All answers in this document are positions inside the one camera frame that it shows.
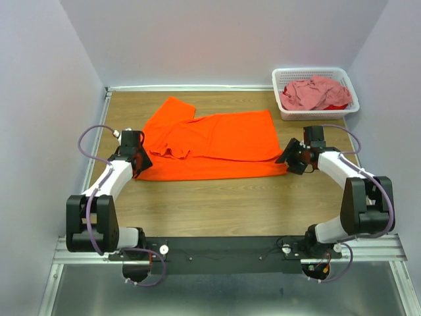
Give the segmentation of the orange t shirt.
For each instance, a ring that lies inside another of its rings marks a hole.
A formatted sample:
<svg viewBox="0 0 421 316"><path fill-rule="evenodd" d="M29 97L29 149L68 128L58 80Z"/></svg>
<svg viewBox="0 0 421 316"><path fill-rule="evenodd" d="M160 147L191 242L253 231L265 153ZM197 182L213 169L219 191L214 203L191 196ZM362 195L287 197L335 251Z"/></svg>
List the orange t shirt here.
<svg viewBox="0 0 421 316"><path fill-rule="evenodd" d="M270 111L196 117L196 108L169 97L146 122L147 181L218 180L285 175Z"/></svg>

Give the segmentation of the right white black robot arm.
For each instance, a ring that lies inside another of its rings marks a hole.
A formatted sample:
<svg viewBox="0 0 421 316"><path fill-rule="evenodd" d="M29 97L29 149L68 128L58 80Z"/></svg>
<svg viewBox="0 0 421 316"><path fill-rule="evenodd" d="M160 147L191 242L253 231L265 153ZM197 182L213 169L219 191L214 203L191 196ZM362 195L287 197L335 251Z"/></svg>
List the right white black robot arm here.
<svg viewBox="0 0 421 316"><path fill-rule="evenodd" d="M302 175L307 167L333 179L343 190L339 215L313 224L290 245L311 258L319 257L340 242L356 238L379 238L395 226L393 185L390 178L376 176L348 160L347 152L329 147L324 126L306 126L303 140L290 139L277 163Z"/></svg>

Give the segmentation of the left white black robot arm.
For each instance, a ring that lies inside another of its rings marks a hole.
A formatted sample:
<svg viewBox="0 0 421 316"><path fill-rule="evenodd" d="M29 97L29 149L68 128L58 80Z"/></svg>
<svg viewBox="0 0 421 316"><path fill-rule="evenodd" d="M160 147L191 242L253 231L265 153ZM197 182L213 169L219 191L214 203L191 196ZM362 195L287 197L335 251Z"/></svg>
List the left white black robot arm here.
<svg viewBox="0 0 421 316"><path fill-rule="evenodd" d="M107 159L88 154L78 140L78 149L85 156L106 164L105 170L88 189L66 201L66 247L70 252L104 255L123 250L132 260L141 259L147 247L142 228L118 224L115 201L131 180L153 164L143 143L145 134L130 128L112 131L118 147Z"/></svg>

